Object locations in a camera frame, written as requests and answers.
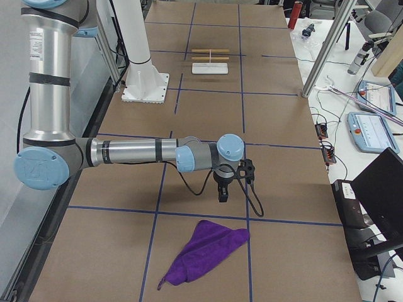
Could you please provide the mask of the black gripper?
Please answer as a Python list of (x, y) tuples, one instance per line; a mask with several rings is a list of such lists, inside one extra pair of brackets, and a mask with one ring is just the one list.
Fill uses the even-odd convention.
[(219, 203), (226, 203), (229, 197), (228, 185), (234, 180), (234, 176), (222, 177), (218, 173), (213, 173), (213, 178), (217, 183), (217, 191), (219, 194)]

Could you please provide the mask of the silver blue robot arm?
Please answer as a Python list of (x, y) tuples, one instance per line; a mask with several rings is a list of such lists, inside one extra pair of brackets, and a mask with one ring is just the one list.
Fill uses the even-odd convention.
[(74, 36), (97, 34), (95, 1), (23, 1), (21, 16), (30, 30), (31, 102), (31, 127), (14, 160), (23, 184), (50, 190), (101, 164), (168, 163), (180, 174), (208, 171), (219, 201), (227, 201), (228, 185), (246, 175), (244, 142), (237, 135), (203, 143), (195, 137), (102, 141), (71, 133), (71, 42)]

